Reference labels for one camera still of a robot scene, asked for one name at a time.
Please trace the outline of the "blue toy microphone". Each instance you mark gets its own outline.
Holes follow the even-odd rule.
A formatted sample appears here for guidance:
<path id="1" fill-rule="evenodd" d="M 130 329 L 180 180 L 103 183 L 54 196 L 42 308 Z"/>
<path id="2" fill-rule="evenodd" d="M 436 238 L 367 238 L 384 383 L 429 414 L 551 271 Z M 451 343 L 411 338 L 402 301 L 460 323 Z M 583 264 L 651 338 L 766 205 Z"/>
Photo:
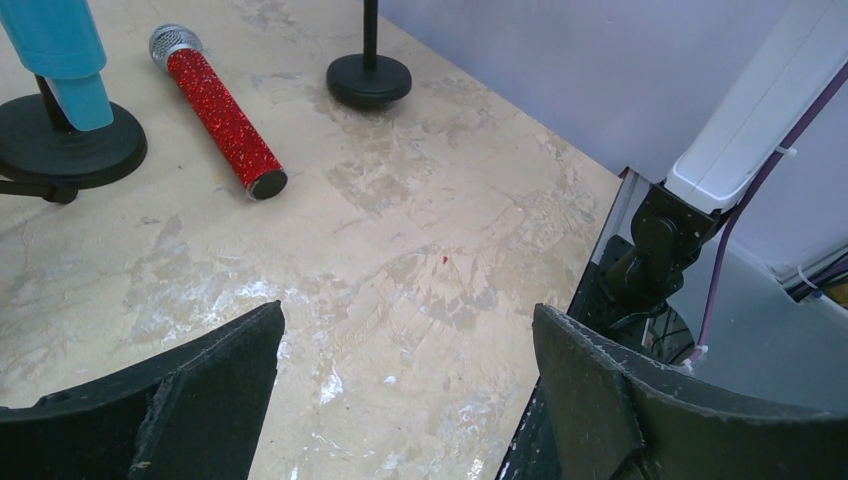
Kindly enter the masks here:
<path id="1" fill-rule="evenodd" d="M 22 65 L 46 80 L 73 128 L 113 122 L 100 75 L 107 57 L 86 0 L 3 1 L 1 23 Z"/>

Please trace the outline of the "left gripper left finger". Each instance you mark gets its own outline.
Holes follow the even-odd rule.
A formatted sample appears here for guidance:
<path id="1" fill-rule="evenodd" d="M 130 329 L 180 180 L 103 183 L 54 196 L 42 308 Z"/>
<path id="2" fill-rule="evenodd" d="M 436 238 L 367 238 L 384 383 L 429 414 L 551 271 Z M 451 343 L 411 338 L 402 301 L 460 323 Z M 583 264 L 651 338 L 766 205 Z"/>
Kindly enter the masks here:
<path id="1" fill-rule="evenodd" d="M 245 479 L 285 328 L 263 304 L 164 353 L 1 411 L 5 479 Z"/>

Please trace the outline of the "black round-base mic stand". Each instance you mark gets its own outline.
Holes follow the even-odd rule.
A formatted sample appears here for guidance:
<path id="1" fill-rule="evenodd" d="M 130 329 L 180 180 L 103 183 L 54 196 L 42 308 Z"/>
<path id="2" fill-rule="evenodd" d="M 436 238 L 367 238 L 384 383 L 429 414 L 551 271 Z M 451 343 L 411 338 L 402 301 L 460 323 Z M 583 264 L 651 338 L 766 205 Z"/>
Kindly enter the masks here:
<path id="1" fill-rule="evenodd" d="M 376 110 L 406 97 L 412 75 L 402 62 L 377 51 L 379 1 L 363 1 L 363 49 L 337 58 L 327 68 L 326 87 L 339 103 Z"/>

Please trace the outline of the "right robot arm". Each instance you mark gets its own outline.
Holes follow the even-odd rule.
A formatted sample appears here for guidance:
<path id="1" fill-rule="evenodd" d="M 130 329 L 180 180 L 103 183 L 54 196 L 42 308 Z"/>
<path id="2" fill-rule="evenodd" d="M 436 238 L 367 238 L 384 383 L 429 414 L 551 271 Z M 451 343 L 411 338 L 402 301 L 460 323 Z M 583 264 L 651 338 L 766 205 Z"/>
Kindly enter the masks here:
<path id="1" fill-rule="evenodd" d="M 847 79 L 847 5 L 792 1 L 693 143 L 636 209 L 632 243 L 591 290 L 598 332 L 660 312 L 713 238 L 726 242 L 777 163 Z"/>

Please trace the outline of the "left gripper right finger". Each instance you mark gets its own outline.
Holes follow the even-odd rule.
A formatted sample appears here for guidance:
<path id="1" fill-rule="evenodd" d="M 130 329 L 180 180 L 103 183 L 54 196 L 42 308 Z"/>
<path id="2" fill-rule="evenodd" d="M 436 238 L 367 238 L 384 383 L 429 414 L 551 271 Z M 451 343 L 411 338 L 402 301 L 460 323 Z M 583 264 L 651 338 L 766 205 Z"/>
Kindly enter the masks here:
<path id="1" fill-rule="evenodd" d="M 843 479 L 847 419 L 738 394 L 629 359 L 655 479 Z"/>

